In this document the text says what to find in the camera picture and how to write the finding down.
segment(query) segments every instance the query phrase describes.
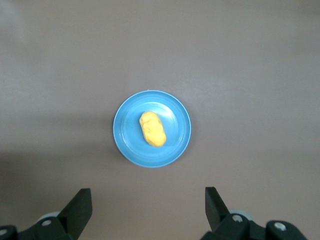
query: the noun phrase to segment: yellow clay lump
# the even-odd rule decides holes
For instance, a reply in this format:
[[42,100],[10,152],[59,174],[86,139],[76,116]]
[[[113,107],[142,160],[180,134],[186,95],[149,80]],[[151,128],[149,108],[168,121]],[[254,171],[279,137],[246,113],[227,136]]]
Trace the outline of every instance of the yellow clay lump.
[[153,111],[146,111],[140,117],[144,139],[154,147],[165,144],[167,136],[159,116]]

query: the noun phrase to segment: plate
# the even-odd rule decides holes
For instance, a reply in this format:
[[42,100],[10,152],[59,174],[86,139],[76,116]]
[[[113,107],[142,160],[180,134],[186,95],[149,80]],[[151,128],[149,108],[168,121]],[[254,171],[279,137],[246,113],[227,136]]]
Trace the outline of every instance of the plate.
[[[161,119],[166,142],[161,147],[147,143],[139,119],[146,111]],[[159,90],[138,92],[119,107],[113,121],[113,137],[120,152],[142,167],[166,166],[186,150],[191,137],[191,121],[183,104],[171,94]]]

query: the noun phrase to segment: yellow potato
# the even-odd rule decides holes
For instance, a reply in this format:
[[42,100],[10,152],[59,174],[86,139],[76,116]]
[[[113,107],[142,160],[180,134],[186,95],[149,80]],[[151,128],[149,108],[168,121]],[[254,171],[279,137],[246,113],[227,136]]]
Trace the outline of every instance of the yellow potato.
[[159,116],[146,111],[140,117],[140,125],[143,131],[144,139],[154,147],[161,147],[165,144],[167,136]]

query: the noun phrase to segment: gray surface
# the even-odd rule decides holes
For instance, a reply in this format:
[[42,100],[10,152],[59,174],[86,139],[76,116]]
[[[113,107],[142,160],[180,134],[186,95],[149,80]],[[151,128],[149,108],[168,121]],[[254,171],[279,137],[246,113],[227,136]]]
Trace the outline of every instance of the gray surface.
[[[320,239],[320,3],[0,0],[0,225],[90,187],[81,240],[199,239],[204,189]],[[117,150],[130,95],[179,98],[192,138],[147,169]]]

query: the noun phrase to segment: food item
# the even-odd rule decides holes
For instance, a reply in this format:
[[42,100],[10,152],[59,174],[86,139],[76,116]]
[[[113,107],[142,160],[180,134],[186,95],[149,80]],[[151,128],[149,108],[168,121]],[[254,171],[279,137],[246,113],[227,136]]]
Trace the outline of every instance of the food item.
[[140,117],[144,139],[154,147],[165,144],[167,136],[159,116],[153,111],[146,111]]

